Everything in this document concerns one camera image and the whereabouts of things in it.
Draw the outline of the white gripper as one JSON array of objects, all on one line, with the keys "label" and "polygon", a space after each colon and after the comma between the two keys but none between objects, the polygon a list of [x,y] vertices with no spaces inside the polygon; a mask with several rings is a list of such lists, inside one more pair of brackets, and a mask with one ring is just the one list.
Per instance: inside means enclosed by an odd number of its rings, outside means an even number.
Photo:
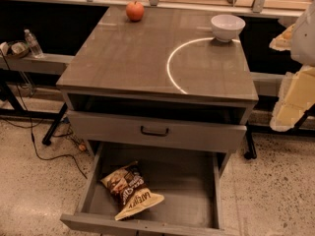
[{"label": "white gripper", "polygon": [[315,104],[315,1],[269,47],[277,51],[290,50],[291,58],[302,66],[296,73],[287,72],[282,80],[270,121],[274,131],[293,128],[303,114]]}]

